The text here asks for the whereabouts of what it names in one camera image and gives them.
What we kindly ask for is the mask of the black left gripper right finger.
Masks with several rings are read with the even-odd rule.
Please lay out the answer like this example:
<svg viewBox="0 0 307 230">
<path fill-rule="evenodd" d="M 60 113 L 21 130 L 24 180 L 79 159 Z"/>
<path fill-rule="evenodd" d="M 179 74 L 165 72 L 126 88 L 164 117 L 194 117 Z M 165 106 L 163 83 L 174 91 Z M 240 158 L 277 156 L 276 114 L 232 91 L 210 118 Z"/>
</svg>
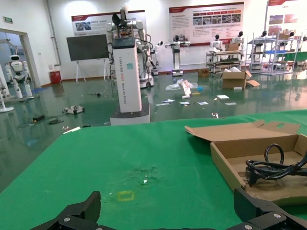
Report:
<svg viewBox="0 0 307 230">
<path fill-rule="evenodd" d="M 272 201 L 251 197 L 242 188 L 234 190 L 234 210 L 241 223 L 231 230 L 306 230 L 307 221 L 295 217 Z"/>
</svg>

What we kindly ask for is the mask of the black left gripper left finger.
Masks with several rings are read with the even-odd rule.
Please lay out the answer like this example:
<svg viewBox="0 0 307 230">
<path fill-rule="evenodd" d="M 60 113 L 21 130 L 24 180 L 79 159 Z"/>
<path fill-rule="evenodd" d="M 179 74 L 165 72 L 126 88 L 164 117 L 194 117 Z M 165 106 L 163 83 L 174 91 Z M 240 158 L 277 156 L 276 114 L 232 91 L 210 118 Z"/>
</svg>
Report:
<svg viewBox="0 0 307 230">
<path fill-rule="evenodd" d="M 102 230 L 97 223 L 101 211 L 101 194 L 93 191 L 83 202 L 66 206 L 55 218 L 34 227 L 35 230 Z"/>
</svg>

